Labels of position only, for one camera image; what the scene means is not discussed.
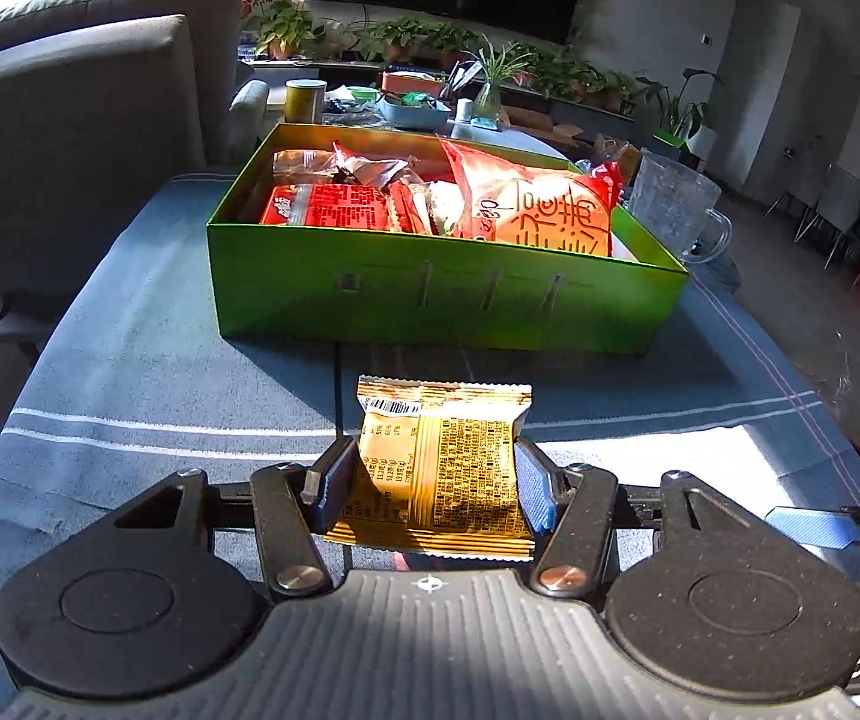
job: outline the pink stripe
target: pink stripe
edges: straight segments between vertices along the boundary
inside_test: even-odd
[[[793,403],[795,400],[799,400],[799,405],[802,406],[802,400],[796,396],[796,393],[793,391],[793,388],[790,386],[789,382],[783,377],[783,374],[777,368],[777,365],[774,361],[767,355],[763,349],[761,349],[756,341],[753,341],[750,335],[740,327],[740,323],[737,322],[733,314],[730,314],[729,310],[726,308],[726,305],[713,295],[710,288],[706,287],[705,284],[700,281],[700,279],[695,276],[695,274],[691,274],[693,276],[693,282],[697,286],[697,289],[700,290],[700,293],[705,296],[709,304],[717,311],[717,313],[724,319],[726,324],[729,324],[729,327],[737,334],[737,336],[743,341],[744,345],[748,348],[751,354],[761,362],[764,370],[769,374],[769,378],[774,380],[774,384],[783,392],[783,394],[787,397],[792,405],[795,408],[798,408],[796,403]],[[813,437],[813,440],[817,442],[817,445],[822,449],[823,453],[830,460],[830,464],[836,469],[837,475],[840,476],[841,481],[844,483],[844,486],[847,488],[849,493],[853,495],[855,500],[860,500],[860,491],[859,486],[856,485],[856,480],[854,480],[853,476],[850,474],[849,469],[846,468],[843,464],[839,462],[839,453],[834,450],[832,442],[830,442],[829,438],[823,432],[822,427],[820,427],[820,423],[818,423],[812,415],[807,413],[806,409],[799,409],[797,413],[801,418],[804,425],[806,425],[807,429],[810,431],[810,435]]]

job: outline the yellow snack package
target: yellow snack package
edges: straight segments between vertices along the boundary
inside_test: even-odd
[[[328,541],[447,557],[532,555],[513,463],[529,385],[361,376],[356,396],[361,464]]]

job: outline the cup handle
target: cup handle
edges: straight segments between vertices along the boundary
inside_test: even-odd
[[[707,208],[706,215],[720,225],[720,238],[717,240],[716,245],[706,254],[684,254],[682,259],[687,265],[702,265],[703,263],[708,263],[714,257],[719,257],[724,253],[724,249],[733,236],[733,223],[731,223],[729,218],[726,218],[716,208]]]

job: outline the glass vase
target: glass vase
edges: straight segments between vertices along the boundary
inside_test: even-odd
[[[496,129],[496,119],[502,107],[500,84],[490,80],[484,81],[484,88],[480,90],[476,100],[473,100],[473,124],[477,127]]]

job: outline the gray ribbed plate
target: gray ribbed plate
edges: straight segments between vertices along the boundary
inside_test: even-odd
[[[515,572],[354,570],[334,593],[279,605],[230,666],[177,693],[81,704],[25,690],[7,720],[549,720],[860,718],[839,689],[779,707],[687,693],[633,664],[596,613]]]

